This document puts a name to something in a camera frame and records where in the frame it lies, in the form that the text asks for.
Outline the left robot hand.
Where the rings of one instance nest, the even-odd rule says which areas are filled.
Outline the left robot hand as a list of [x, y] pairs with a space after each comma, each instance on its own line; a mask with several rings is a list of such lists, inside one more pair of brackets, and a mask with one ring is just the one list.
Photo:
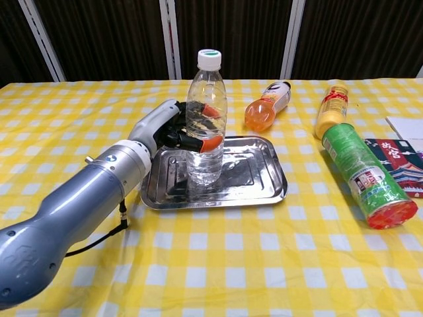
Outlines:
[[224, 136], [189, 135], [186, 123], [186, 103], [170, 99], [139, 120], [128, 139], [144, 144], [151, 157], [154, 157], [161, 147], [208, 153], [223, 143]]

